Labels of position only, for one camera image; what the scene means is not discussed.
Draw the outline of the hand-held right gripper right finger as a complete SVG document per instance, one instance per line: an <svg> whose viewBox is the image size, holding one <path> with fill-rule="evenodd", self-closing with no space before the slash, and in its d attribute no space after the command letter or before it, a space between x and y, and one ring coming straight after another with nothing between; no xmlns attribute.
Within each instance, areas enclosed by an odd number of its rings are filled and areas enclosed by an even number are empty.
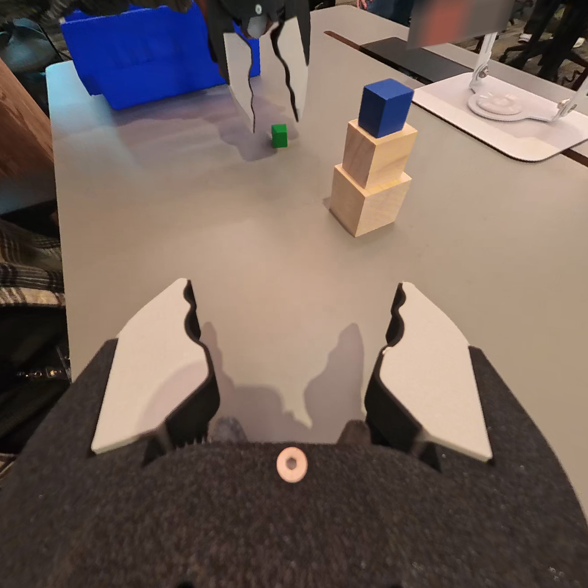
<svg viewBox="0 0 588 588"><path fill-rule="evenodd" d="M454 322L400 282L385 340L364 396L372 442L405 453L438 445L490 462L470 345Z"/></svg>

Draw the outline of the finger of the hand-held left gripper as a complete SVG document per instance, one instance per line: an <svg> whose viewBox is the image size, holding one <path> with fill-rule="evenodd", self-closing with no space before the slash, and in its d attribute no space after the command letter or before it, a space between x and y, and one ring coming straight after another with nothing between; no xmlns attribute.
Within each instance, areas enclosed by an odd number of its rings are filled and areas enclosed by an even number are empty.
<svg viewBox="0 0 588 588"><path fill-rule="evenodd" d="M271 32L272 48L283 67L290 106L298 123L305 108L310 41L310 17L292 17L281 21Z"/></svg>
<svg viewBox="0 0 588 588"><path fill-rule="evenodd" d="M245 39L238 32L225 32L223 39L231 97L247 129L253 134L256 116L251 77L260 73L259 40Z"/></svg>

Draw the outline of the brown wooden cabinet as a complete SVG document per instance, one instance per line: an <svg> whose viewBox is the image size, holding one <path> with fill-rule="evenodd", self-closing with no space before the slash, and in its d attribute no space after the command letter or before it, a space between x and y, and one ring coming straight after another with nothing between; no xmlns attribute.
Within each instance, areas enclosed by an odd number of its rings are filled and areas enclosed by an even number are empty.
<svg viewBox="0 0 588 588"><path fill-rule="evenodd" d="M54 166L49 117L1 61L1 179Z"/></svg>

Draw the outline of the white document stand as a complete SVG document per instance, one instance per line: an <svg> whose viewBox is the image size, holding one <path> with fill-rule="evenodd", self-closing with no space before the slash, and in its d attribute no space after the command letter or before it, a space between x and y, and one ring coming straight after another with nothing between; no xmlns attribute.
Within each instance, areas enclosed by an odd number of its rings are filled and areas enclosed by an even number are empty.
<svg viewBox="0 0 588 588"><path fill-rule="evenodd" d="M570 97L553 102L489 74L497 33L483 37L472 74L415 90L413 102L504 155L541 162L587 141L587 116L577 111L587 80Z"/></svg>

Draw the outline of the black flat pad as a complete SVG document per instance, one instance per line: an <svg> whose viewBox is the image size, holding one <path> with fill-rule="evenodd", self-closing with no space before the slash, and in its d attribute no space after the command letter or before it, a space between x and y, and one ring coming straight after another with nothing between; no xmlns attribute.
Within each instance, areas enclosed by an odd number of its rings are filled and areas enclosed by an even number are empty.
<svg viewBox="0 0 588 588"><path fill-rule="evenodd" d="M360 46L360 50L365 55L425 85L473 73L471 68L425 48L409 49L406 41L395 36L365 43Z"/></svg>

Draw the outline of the large plain wooden cube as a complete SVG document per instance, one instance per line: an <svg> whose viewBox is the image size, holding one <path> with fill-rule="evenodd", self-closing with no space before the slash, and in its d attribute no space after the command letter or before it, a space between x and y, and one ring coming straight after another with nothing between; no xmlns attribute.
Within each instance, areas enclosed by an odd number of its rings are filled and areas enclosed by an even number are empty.
<svg viewBox="0 0 588 588"><path fill-rule="evenodd" d="M334 166L329 210L352 236L362 236L396 220L411 181L402 172L383 184L361 187L338 164Z"/></svg>

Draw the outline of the blue plastic bin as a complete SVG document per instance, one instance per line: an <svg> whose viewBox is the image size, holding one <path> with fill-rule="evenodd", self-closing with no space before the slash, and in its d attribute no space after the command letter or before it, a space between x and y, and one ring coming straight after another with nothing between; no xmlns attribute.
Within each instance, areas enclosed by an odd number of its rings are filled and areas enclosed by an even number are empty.
<svg viewBox="0 0 588 588"><path fill-rule="evenodd" d="M205 1L114 1L78 8L61 26L77 75L114 109L225 84L211 57Z"/></svg>

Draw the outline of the blue wooden cube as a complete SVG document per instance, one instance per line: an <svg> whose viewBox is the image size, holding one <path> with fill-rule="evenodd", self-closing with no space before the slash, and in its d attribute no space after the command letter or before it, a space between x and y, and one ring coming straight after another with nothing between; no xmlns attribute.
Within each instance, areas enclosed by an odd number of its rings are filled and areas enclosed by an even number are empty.
<svg viewBox="0 0 588 588"><path fill-rule="evenodd" d="M365 85L358 125L377 139L401 131L413 96L413 89L391 78Z"/></svg>

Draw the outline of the medium plain wooden cube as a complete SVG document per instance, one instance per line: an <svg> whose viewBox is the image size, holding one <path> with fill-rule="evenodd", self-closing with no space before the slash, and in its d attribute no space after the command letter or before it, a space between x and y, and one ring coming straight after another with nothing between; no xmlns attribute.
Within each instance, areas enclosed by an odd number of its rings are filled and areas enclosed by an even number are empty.
<svg viewBox="0 0 588 588"><path fill-rule="evenodd" d="M364 130L357 119L349 121L342 170L364 189L399 179L416 136L417 130L408 123L397 132L376 138Z"/></svg>

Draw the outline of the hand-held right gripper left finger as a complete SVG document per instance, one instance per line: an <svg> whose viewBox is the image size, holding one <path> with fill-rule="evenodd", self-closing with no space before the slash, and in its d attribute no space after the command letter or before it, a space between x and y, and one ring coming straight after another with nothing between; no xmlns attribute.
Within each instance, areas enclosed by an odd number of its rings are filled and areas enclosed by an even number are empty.
<svg viewBox="0 0 588 588"><path fill-rule="evenodd" d="M192 283L175 280L116 338L91 450L141 439L164 451L204 442L220 405L212 357L201 341Z"/></svg>

